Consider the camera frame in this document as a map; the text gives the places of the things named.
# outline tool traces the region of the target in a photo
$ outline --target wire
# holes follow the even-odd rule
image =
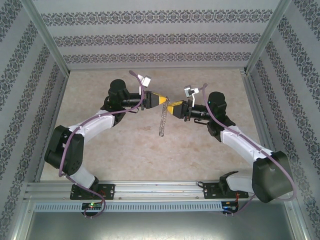
[[[271,157],[270,155],[268,155],[265,151],[263,151],[261,149],[261,147],[257,146],[254,142],[252,142],[248,137],[246,137],[245,135],[242,135],[241,132],[238,132],[238,131],[235,131],[233,129],[231,129],[230,127],[227,127],[226,125],[224,125],[222,122],[218,121],[215,116],[213,115],[213,113],[211,112],[210,110],[210,107],[209,107],[209,104],[208,104],[208,101],[207,101],[207,97],[206,97],[206,92],[205,92],[205,88],[208,86],[208,84],[203,84],[202,86],[202,97],[203,97],[203,101],[205,103],[205,106],[206,106],[206,109],[207,111],[209,112],[211,118],[217,123],[219,124],[221,127],[229,130],[230,132],[232,132],[233,134],[236,134],[238,136],[240,136],[241,138],[243,138],[245,141],[247,141],[251,146],[253,146],[256,150],[258,150],[259,152],[261,152],[263,155],[265,155],[268,159],[270,159],[282,172],[283,174],[287,177],[287,179],[289,180],[290,184],[291,184],[291,187],[292,187],[292,191],[293,191],[293,194],[291,197],[289,198],[286,198],[286,199],[283,199],[283,198],[277,198],[278,200],[280,201],[284,201],[284,202],[288,202],[288,201],[291,201],[293,199],[295,199],[297,197],[297,187],[293,181],[293,179],[291,178],[291,176],[289,175],[289,173],[287,173],[287,171],[276,161],[274,160],[273,157]],[[253,195],[251,197],[251,199],[247,202],[246,205],[244,205],[238,212],[241,212],[244,208],[247,207],[247,205],[252,201],[252,199],[255,197],[255,195]]]
[[[99,193],[95,192],[95,191],[92,191],[90,190],[89,188],[86,188],[85,186],[82,186],[81,184],[77,183],[75,180],[73,180],[69,175],[67,175],[66,173],[62,173],[63,171],[63,167],[64,167],[64,163],[65,163],[65,159],[66,159],[66,154],[67,154],[67,151],[68,151],[68,148],[69,148],[69,145],[70,145],[70,142],[71,142],[71,139],[73,138],[73,136],[76,134],[76,132],[78,130],[80,130],[84,125],[86,125],[87,123],[89,123],[90,121],[96,119],[96,118],[100,118],[100,117],[104,117],[104,116],[107,116],[107,115],[112,115],[112,114],[121,114],[121,113],[126,113],[126,112],[130,112],[132,110],[135,110],[137,109],[143,102],[144,100],[144,86],[142,85],[138,75],[133,72],[133,71],[129,71],[129,73],[134,76],[138,82],[139,82],[139,85],[141,87],[141,99],[139,101],[139,103],[137,105],[135,105],[134,107],[130,108],[130,109],[125,109],[125,110],[121,110],[121,111],[113,111],[113,112],[106,112],[106,113],[103,113],[103,114],[100,114],[100,115],[95,115],[93,117],[90,117],[89,119],[85,120],[84,122],[82,122],[75,130],[73,130],[73,132],[70,134],[68,140],[66,141],[66,144],[65,144],[65,147],[64,147],[64,150],[63,150],[63,154],[62,154],[62,158],[61,158],[61,163],[60,163],[60,167],[59,167],[59,177],[62,177],[62,176],[65,176],[68,180],[70,180],[72,183],[74,183],[75,185],[77,185],[78,187],[82,188],[83,190],[86,190],[87,192],[89,193],[92,193],[96,196],[98,196],[99,198],[101,198],[101,201],[103,203],[103,207],[101,209],[101,211],[99,211],[96,215],[94,216],[87,216],[86,215],[86,212],[88,210],[88,208],[86,208],[83,212],[83,215],[85,218],[87,217],[90,217],[90,219],[93,219],[93,218],[96,218],[98,217],[100,214],[102,214],[104,212],[104,210],[106,209],[106,200],[105,198],[100,195]]]

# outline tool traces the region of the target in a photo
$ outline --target patterned wallpaper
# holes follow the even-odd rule
[[[294,0],[250,73],[277,151],[285,151],[311,239],[320,239],[320,7]]]
[[[65,77],[18,0],[0,0],[0,240],[37,174]]]
[[[245,67],[279,0],[35,0],[68,67]]]

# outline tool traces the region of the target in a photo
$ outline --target beige floor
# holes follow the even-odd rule
[[[185,100],[184,86],[208,83],[207,96],[224,93],[227,115],[249,137],[258,134],[239,70],[134,69],[152,81],[148,90],[171,102]],[[131,93],[137,80],[128,70],[71,72],[56,125],[71,126],[91,117],[103,105],[110,82],[123,79]],[[196,103],[203,104],[202,94]],[[168,114],[164,137],[159,136],[162,107],[127,113],[111,129],[93,138],[84,149],[83,164],[100,180],[215,180],[230,171],[249,171],[249,164],[218,142],[205,125],[184,122]],[[41,180],[64,180],[47,163]]]

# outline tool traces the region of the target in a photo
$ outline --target purple cable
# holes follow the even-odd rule
[[[206,106],[206,109],[207,111],[209,112],[211,118],[217,123],[219,124],[221,127],[229,130],[230,132],[232,132],[233,134],[236,134],[240,137],[242,137],[244,140],[246,140],[251,146],[253,146],[256,150],[258,150],[259,152],[261,152],[263,155],[265,155],[268,159],[270,159],[282,172],[283,174],[288,178],[290,184],[291,184],[291,187],[292,187],[292,191],[293,191],[293,194],[291,197],[289,198],[286,198],[286,199],[283,199],[283,198],[277,198],[277,200],[281,200],[281,201],[284,201],[284,202],[288,202],[288,201],[291,201],[293,199],[295,199],[297,197],[297,187],[293,181],[293,179],[291,178],[291,176],[289,175],[289,173],[287,173],[287,171],[276,161],[274,160],[273,157],[271,157],[270,155],[268,155],[265,151],[263,151],[259,146],[257,146],[254,142],[252,142],[249,138],[247,138],[246,136],[242,135],[241,132],[238,132],[238,131],[235,131],[233,129],[231,129],[230,127],[227,127],[226,125],[224,125],[223,123],[219,122],[215,116],[213,115],[213,113],[211,112],[210,110],[210,107],[209,107],[209,104],[208,104],[208,101],[207,101],[207,97],[206,97],[206,92],[205,92],[205,88],[208,86],[208,84],[203,84],[202,86],[202,97],[203,97],[203,101],[205,103],[205,106]],[[250,200],[238,211],[238,212],[241,212],[244,208],[246,208],[248,206],[248,204],[252,201],[252,199],[255,197],[255,195],[253,195]]]
[[[71,139],[73,138],[73,136],[76,134],[76,132],[81,129],[85,124],[87,124],[88,122],[96,119],[96,118],[100,118],[100,117],[103,117],[103,116],[107,116],[107,115],[111,115],[111,114],[121,114],[121,113],[126,113],[126,112],[129,112],[129,111],[132,111],[132,110],[135,110],[137,109],[143,102],[144,100],[144,86],[142,85],[138,75],[136,73],[134,73],[133,71],[129,71],[129,73],[136,77],[136,79],[138,80],[139,82],[139,85],[141,87],[141,99],[139,101],[139,103],[137,105],[135,105],[134,107],[130,108],[130,109],[125,109],[125,110],[121,110],[121,111],[113,111],[113,112],[106,112],[106,113],[103,113],[103,114],[100,114],[100,115],[95,115],[93,117],[90,117],[89,119],[87,119],[86,121],[84,121],[83,123],[81,123],[69,136],[68,140],[66,141],[66,144],[65,144],[65,147],[64,147],[64,150],[63,150],[63,154],[62,154],[62,158],[61,158],[61,163],[60,163],[60,167],[59,167],[59,177],[62,177],[62,176],[65,176],[67,179],[69,179],[71,182],[73,182],[74,184],[76,184],[77,186],[79,186],[80,188],[92,193],[92,194],[95,194],[97,195],[99,198],[101,198],[102,200],[102,203],[103,203],[103,208],[100,212],[98,212],[96,215],[94,216],[91,216],[90,218],[93,219],[97,216],[99,216],[106,208],[106,200],[105,198],[100,195],[99,193],[95,192],[95,191],[92,191],[90,190],[89,188],[86,188],[84,186],[82,186],[81,184],[78,184],[76,181],[74,181],[70,176],[68,176],[67,174],[65,173],[62,173],[62,170],[63,170],[63,166],[64,166],[64,163],[65,163],[65,159],[66,159],[66,154],[67,154],[67,150],[69,148],[69,145],[70,145],[70,142],[71,142]],[[86,215],[86,211],[87,209],[84,211],[83,215],[84,217],[86,218],[87,215]]]

